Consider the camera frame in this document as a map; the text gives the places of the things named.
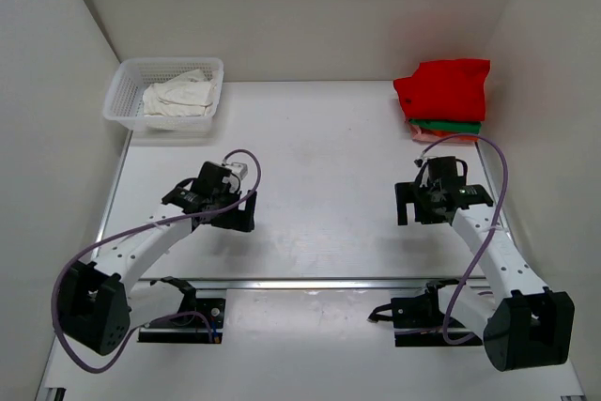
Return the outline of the white t shirt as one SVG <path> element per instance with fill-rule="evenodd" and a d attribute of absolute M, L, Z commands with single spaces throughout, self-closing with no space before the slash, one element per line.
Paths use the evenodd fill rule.
<path fill-rule="evenodd" d="M 150 85 L 143 93 L 145 116 L 206 116 L 213 105 L 216 81 L 200 69 L 178 75 L 163 83 Z"/>

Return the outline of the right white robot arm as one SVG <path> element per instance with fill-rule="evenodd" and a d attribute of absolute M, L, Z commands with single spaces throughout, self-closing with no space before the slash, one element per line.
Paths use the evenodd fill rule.
<path fill-rule="evenodd" d="M 421 314 L 432 326 L 457 321 L 484 345 L 499 371 L 566 363 L 575 306 L 527 264 L 495 218 L 493 199 L 467 182 L 467 164 L 452 156 L 423 163 L 418 176 L 394 186 L 397 221 L 448 224 L 477 258 L 492 292 L 478 294 L 456 280 L 428 285 Z"/>

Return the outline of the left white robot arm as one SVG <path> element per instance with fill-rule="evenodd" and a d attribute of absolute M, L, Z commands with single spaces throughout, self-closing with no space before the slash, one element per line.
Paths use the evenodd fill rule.
<path fill-rule="evenodd" d="M 118 239 L 88 263 L 73 262 L 55 291 L 53 321 L 62 333 L 106 356 L 135 328 L 153 321 L 203 320 L 190 283 L 175 276 L 141 279 L 201 225 L 252 231 L 257 193 L 241 189 L 247 174 L 242 162 L 205 162 L 197 177 L 182 180 L 162 198 L 144 231 Z"/>

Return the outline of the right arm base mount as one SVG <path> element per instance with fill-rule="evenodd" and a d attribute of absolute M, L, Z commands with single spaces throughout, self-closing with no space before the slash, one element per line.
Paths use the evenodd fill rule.
<path fill-rule="evenodd" d="M 456 285 L 456 279 L 430 281 L 416 294 L 392 296 L 368 316 L 371 323 L 393 325 L 395 347 L 448 347 L 442 335 L 444 313 L 439 309 L 438 291 Z"/>

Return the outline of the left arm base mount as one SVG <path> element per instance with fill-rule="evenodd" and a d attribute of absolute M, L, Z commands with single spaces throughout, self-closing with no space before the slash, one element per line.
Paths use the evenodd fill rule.
<path fill-rule="evenodd" d="M 167 276 L 132 292 L 133 312 L 142 315 L 137 341 L 145 344 L 219 345 L 226 295 Z"/>

